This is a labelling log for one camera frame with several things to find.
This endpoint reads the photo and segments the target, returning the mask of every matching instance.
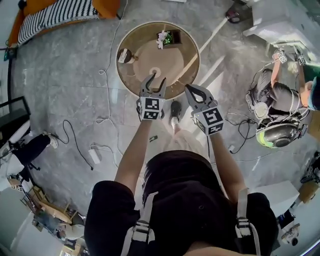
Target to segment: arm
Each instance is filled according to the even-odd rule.
[[[271,87],[273,88],[276,82],[279,82],[279,74],[281,70],[281,62],[278,59],[278,54],[275,54],[274,59],[276,60],[274,63],[272,75],[271,75]]]
[[[217,132],[210,136],[210,140],[213,147],[216,167],[226,194],[231,202],[237,203],[239,191],[246,188],[244,177],[224,145],[221,135]]]
[[[298,77],[299,77],[299,92],[304,92],[305,91],[305,73],[304,73],[304,68],[303,66],[300,66],[298,64],[298,69],[299,69],[299,73],[298,73]]]
[[[139,174],[144,164],[148,135],[152,121],[142,120],[120,161],[114,181],[127,186],[135,194]]]

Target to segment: person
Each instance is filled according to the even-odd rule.
[[[192,133],[181,129],[181,109],[178,101],[172,102],[173,136],[161,120],[142,120],[120,161],[114,181],[100,181],[94,186],[84,229],[91,256],[135,255],[125,253],[131,241],[127,237],[136,224],[148,224],[148,221],[138,221],[141,216],[150,216],[146,233],[151,242],[147,253],[138,255],[256,253],[252,237],[242,249],[237,246],[238,196],[247,188],[239,167],[221,135],[211,135],[226,197],[205,149]],[[135,210],[134,194],[144,161],[147,164],[141,215]],[[257,230],[261,254],[270,255],[278,227],[266,196],[249,194],[246,214]]]
[[[62,241],[77,240],[84,236],[85,226],[82,224],[70,225],[68,223],[60,223],[60,230],[57,231],[56,236]]]
[[[49,146],[56,149],[58,141],[50,133],[46,132],[33,138],[29,143],[18,149],[11,150],[8,144],[5,144],[2,147],[0,157],[0,191],[10,187],[8,182],[10,175],[20,173]]]
[[[249,110],[253,112],[254,105],[264,102],[271,108],[271,114],[287,114],[298,111],[300,108],[320,110],[320,77],[305,82],[303,66],[298,65],[298,91],[291,90],[279,82],[282,63],[276,53],[276,62],[273,70],[264,69],[256,86],[245,96]]]

